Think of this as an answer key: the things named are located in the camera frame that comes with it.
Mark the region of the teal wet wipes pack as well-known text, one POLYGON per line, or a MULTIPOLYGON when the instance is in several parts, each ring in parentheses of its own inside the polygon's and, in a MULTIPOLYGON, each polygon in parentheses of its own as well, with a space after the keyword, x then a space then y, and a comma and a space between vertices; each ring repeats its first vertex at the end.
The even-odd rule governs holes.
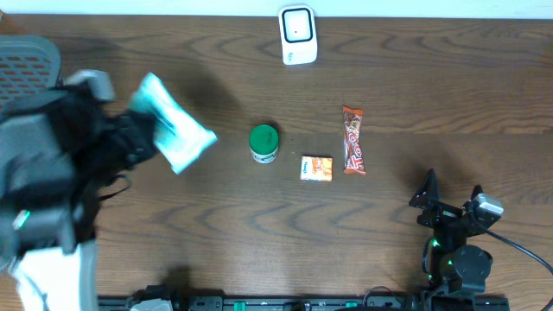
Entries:
POLYGON ((129 108, 155 117, 154 144, 177 175, 218 140, 214 132, 181 108, 153 73, 143 78, 129 108))

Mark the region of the orange chocolate bar wrapper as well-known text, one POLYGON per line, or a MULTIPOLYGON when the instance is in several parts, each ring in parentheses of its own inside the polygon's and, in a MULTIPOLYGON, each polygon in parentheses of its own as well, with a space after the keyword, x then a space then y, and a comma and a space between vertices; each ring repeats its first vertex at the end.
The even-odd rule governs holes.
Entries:
POLYGON ((366 175, 363 151, 359 144, 364 112, 348 106, 342 107, 344 124, 344 173, 366 175))

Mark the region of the green lid jar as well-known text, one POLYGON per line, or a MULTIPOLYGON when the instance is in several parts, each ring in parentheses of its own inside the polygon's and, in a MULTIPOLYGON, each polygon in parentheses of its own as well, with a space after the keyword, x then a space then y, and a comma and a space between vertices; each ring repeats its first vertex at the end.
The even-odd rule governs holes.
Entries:
POLYGON ((275 128, 268 124, 254 127, 249 135, 251 157, 259 163, 273 162, 278 155, 279 135, 275 128))

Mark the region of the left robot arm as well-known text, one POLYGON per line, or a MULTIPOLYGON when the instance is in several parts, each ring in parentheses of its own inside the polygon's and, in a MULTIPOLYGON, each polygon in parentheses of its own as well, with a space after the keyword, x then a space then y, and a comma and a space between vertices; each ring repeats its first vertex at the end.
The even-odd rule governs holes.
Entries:
POLYGON ((95 310, 99 190, 155 153, 148 113, 52 88, 1 115, 1 257, 27 310, 95 310))

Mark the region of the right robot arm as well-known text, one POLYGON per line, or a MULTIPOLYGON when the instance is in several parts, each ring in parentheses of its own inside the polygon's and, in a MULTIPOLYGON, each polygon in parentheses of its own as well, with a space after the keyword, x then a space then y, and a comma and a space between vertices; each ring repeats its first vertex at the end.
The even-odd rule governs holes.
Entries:
POLYGON ((429 287, 413 302, 423 310, 475 310, 476 296, 486 290, 493 257, 467 240, 487 233, 501 218, 502 205, 477 185, 463 206, 451 206, 440 200, 437 176, 430 169, 409 206, 421 211, 416 222, 433 231, 422 257, 429 287))

